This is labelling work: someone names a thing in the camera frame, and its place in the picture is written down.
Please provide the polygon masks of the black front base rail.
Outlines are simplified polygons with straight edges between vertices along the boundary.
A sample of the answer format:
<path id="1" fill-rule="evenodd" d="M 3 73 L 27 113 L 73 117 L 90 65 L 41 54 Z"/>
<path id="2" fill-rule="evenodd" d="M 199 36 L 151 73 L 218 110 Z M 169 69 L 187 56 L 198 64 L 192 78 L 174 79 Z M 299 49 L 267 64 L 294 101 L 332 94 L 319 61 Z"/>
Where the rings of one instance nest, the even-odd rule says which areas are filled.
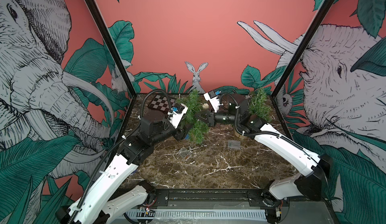
<path id="1" fill-rule="evenodd" d="M 250 207 L 281 209 L 292 202 L 330 203 L 323 198 L 320 189 L 297 189 L 280 191 L 274 196 L 268 188 L 255 189 L 156 189 L 150 194 L 148 208 L 170 207 L 174 203 L 187 202 L 221 204 L 228 202 L 247 202 Z"/>

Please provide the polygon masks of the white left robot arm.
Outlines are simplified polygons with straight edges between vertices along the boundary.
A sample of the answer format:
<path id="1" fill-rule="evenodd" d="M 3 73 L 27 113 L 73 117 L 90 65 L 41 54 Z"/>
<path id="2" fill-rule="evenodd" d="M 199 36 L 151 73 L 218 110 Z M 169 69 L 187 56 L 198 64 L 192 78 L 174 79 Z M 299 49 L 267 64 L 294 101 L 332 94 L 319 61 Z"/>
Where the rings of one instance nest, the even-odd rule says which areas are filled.
<path id="1" fill-rule="evenodd" d="M 183 103 L 173 104 L 167 92 L 162 89 L 153 90 L 146 97 L 149 98 L 155 93 L 166 97 L 168 112 L 145 112 L 145 105 L 141 105 L 137 127 L 115 143 L 116 155 L 101 172 L 100 177 L 92 181 L 100 171 L 100 167 L 97 167 L 82 197 L 56 212 L 56 218 L 61 224 L 111 224 L 133 207 L 142 206 L 147 202 L 155 203 L 155 199 L 151 198 L 155 189 L 146 181 L 140 182 L 132 190 L 115 199 L 111 198 L 124 180 L 154 152 L 157 143 L 170 137 L 182 140 L 189 132 L 187 126 L 180 127 L 189 108 Z"/>

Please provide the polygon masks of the large green christmas tree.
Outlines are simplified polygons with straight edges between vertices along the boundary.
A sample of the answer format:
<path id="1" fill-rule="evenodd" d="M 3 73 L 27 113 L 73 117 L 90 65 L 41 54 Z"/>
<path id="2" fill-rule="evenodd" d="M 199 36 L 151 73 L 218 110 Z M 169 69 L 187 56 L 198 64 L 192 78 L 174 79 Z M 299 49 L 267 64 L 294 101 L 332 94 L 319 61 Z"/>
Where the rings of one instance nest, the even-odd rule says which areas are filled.
<path id="1" fill-rule="evenodd" d="M 203 99 L 197 90 L 192 90 L 189 95 L 178 98 L 177 103 L 182 103 L 188 107 L 187 113 L 184 115 L 183 124 L 191 124 L 189 141 L 201 145 L 205 139 L 206 133 L 209 131 L 209 127 L 202 121 L 198 120 L 195 116 L 196 113 L 203 110 Z"/>

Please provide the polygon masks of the clear plastic box right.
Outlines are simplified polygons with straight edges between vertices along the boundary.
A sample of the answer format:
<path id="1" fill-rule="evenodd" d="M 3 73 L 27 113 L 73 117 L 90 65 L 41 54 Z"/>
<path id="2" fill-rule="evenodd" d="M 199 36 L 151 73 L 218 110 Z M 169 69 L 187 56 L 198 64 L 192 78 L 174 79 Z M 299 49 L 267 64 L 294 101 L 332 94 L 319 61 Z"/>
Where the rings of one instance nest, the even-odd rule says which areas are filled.
<path id="1" fill-rule="evenodd" d="M 236 140 L 228 140 L 228 148 L 232 150 L 241 150 L 241 142 Z"/>

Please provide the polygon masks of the black right corner post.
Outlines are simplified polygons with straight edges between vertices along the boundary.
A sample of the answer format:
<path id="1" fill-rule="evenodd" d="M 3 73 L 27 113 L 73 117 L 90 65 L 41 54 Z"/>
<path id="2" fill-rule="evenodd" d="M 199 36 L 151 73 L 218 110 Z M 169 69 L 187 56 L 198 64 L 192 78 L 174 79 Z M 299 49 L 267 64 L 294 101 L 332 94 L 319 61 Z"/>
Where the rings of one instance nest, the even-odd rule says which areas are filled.
<path id="1" fill-rule="evenodd" d="M 333 5 L 334 1 L 335 0 L 323 0 L 322 1 L 315 17 L 313 18 L 313 21 L 311 22 L 310 26 L 308 27 L 307 31 L 304 34 L 304 37 L 303 37 L 302 41 L 300 42 L 300 45 L 296 49 L 289 64 L 286 66 L 285 71 L 284 71 L 282 77 L 280 78 L 277 86 L 275 87 L 275 89 L 271 93 L 271 95 L 270 95 L 271 98 L 277 97 L 279 91 L 281 90 L 281 88 L 285 84 L 285 81 L 287 80 L 289 75 L 292 73 L 296 64 L 299 62 L 301 55 L 304 53 L 309 42 L 311 41 L 311 39 L 315 35 L 318 27 L 320 26 L 320 24 L 324 20 L 325 16 L 327 15 L 327 13 L 330 10 L 331 6 Z"/>

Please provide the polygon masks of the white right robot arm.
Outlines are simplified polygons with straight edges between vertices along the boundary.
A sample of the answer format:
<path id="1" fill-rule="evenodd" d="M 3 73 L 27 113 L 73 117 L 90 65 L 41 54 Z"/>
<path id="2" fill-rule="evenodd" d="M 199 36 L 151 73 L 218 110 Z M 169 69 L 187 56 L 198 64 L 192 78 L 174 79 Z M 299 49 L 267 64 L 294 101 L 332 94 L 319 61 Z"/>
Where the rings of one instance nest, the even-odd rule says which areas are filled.
<path id="1" fill-rule="evenodd" d="M 297 174 L 271 181 L 260 198 L 268 207 L 277 207 L 289 197 L 304 196 L 312 201 L 323 199 L 333 160 L 312 152 L 281 134 L 262 117 L 249 112 L 249 99 L 243 95 L 210 91 L 204 94 L 212 108 L 196 113 L 196 118 L 213 127 L 232 124 L 237 134 L 270 148 L 297 169 Z"/>

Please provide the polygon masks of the brown checkered chess board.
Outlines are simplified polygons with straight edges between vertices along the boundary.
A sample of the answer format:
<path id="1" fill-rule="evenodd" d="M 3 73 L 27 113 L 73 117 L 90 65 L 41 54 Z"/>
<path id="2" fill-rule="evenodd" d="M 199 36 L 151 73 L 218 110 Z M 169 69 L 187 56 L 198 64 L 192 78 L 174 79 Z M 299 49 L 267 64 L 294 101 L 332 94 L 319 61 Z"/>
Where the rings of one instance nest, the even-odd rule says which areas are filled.
<path id="1" fill-rule="evenodd" d="M 159 110 L 164 113 L 169 112 L 169 104 L 164 95 L 156 94 L 147 105 L 150 110 Z"/>

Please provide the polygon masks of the black corner post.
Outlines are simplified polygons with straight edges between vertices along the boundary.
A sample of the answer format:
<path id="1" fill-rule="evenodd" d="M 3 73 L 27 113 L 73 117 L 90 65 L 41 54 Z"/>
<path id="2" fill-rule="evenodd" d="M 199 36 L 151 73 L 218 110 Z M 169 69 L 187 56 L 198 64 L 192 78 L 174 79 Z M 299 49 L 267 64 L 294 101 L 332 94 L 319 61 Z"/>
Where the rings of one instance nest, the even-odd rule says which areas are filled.
<path id="1" fill-rule="evenodd" d="M 100 31 L 100 33 L 102 35 L 104 42 L 107 45 L 107 48 L 108 48 L 110 54 L 112 55 L 114 63 L 117 65 L 118 70 L 121 73 L 121 76 L 125 82 L 125 85 L 128 89 L 128 92 L 130 93 L 130 95 L 132 97 L 136 97 L 137 93 L 135 92 L 135 89 L 134 89 L 134 87 L 133 87 L 133 85 L 132 85 L 132 83 L 127 75 L 126 68 L 123 65 L 123 62 L 122 62 L 120 54 L 117 50 L 117 47 L 112 39 L 112 36 L 109 32 L 109 29 L 106 26 L 106 23 L 102 17 L 102 14 L 101 14 L 95 0 L 84 0 L 84 1 L 88 7 L 93 19 L 94 19 L 97 27 L 98 27 L 98 30 Z"/>
<path id="2" fill-rule="evenodd" d="M 323 0 L 322 1 L 315 17 L 313 18 L 313 21 L 311 22 L 310 26 L 308 27 L 307 31 L 304 34 L 304 37 L 303 37 L 302 41 L 300 42 L 300 45 L 296 49 L 289 64 L 286 66 L 285 71 L 284 71 L 282 77 L 280 78 L 277 86 L 275 87 L 275 89 L 271 93 L 271 95 L 270 95 L 271 98 L 277 97 L 279 91 L 281 90 L 281 88 L 285 84 L 285 81 L 287 80 L 289 75 L 292 73 L 296 64 L 299 62 L 301 55 L 304 53 L 309 42 L 311 41 L 311 39 L 315 35 L 318 27 L 320 26 L 320 24 L 324 20 L 325 16 L 327 15 L 327 13 L 330 10 L 331 6 L 333 5 L 334 1 L 335 0 Z"/>

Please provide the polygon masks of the clear plastic battery box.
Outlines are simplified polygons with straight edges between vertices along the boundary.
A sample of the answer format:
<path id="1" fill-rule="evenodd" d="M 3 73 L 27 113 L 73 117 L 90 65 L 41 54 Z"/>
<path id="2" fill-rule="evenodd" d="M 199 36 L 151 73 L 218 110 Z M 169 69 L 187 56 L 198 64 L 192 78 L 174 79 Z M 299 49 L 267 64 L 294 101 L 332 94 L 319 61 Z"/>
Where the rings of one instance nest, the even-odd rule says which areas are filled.
<path id="1" fill-rule="evenodd" d="M 184 160 L 188 160 L 191 156 L 192 156 L 192 152 L 188 149 L 186 149 L 185 147 L 182 147 L 179 151 L 178 151 L 178 154 L 179 156 Z"/>

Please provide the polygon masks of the black left corner post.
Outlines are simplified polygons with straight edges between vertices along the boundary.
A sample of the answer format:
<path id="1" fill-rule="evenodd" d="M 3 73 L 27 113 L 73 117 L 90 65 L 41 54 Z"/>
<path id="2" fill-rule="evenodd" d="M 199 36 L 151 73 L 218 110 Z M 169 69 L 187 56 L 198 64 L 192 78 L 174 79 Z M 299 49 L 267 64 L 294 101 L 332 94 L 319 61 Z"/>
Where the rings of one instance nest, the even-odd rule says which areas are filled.
<path id="1" fill-rule="evenodd" d="M 104 42 L 107 45 L 107 48 L 108 48 L 110 54 L 112 55 L 114 63 L 117 65 L 118 70 L 121 73 L 121 76 L 125 82 L 125 85 L 128 89 L 128 92 L 130 93 L 130 95 L 132 97 L 136 97 L 137 93 L 135 92 L 135 89 L 134 89 L 134 87 L 133 87 L 133 85 L 132 85 L 132 83 L 127 75 L 126 68 L 123 65 L 123 62 L 122 62 L 120 54 L 117 50 L 117 47 L 112 39 L 112 36 L 109 32 L 109 29 L 106 26 L 106 23 L 102 17 L 102 14 L 101 14 L 95 0 L 84 0 L 84 1 L 88 7 L 93 19 L 94 19 L 97 27 L 98 27 L 98 30 L 100 31 L 100 33 L 102 35 Z"/>

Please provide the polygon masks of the small green christmas tree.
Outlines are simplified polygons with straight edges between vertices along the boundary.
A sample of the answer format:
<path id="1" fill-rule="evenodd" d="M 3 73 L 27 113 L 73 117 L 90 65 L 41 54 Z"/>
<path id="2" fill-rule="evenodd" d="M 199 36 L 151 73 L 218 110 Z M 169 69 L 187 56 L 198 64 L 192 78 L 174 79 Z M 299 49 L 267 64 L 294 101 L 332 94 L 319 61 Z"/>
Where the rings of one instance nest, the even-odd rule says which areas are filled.
<path id="1" fill-rule="evenodd" d="M 246 108 L 238 108 L 235 132 L 241 136 L 254 138 L 263 132 L 262 128 L 272 120 L 272 107 L 268 103 L 268 95 L 263 88 L 259 88 L 246 97 Z"/>

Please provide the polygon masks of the white ventilation grille strip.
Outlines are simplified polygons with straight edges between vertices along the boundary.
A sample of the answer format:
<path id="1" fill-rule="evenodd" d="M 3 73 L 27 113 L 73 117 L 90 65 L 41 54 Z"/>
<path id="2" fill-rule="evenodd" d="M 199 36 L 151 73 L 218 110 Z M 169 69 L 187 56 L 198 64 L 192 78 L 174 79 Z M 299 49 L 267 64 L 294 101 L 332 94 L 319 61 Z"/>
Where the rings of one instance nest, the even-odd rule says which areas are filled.
<path id="1" fill-rule="evenodd" d="M 136 220 L 247 220 L 266 222 L 264 210 L 130 210 L 125 213 L 127 217 Z"/>

